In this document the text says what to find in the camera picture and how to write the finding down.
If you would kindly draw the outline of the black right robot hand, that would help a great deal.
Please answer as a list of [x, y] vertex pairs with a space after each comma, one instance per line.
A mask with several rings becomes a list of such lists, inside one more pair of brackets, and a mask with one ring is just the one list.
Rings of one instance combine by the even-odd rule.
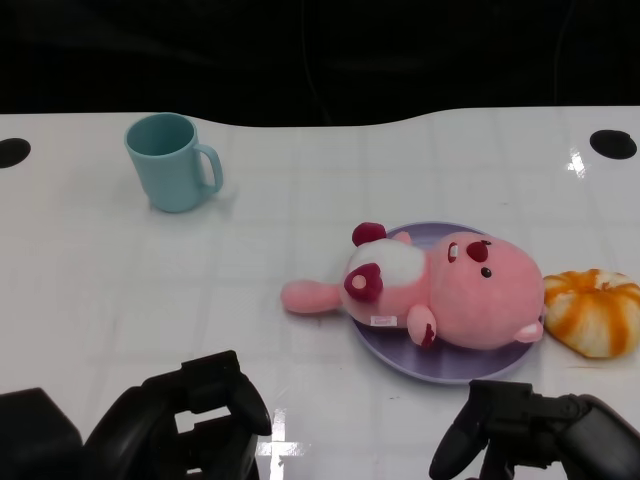
[[568, 479], [637, 479], [639, 432], [591, 395], [546, 397], [526, 383], [474, 380], [433, 456], [429, 476], [453, 479], [480, 453], [481, 479], [559, 462]]

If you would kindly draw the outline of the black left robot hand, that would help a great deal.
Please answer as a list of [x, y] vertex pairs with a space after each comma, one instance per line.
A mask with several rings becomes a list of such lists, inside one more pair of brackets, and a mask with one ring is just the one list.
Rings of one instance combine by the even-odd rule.
[[84, 479], [256, 479], [268, 409], [229, 350], [126, 390], [84, 445]]

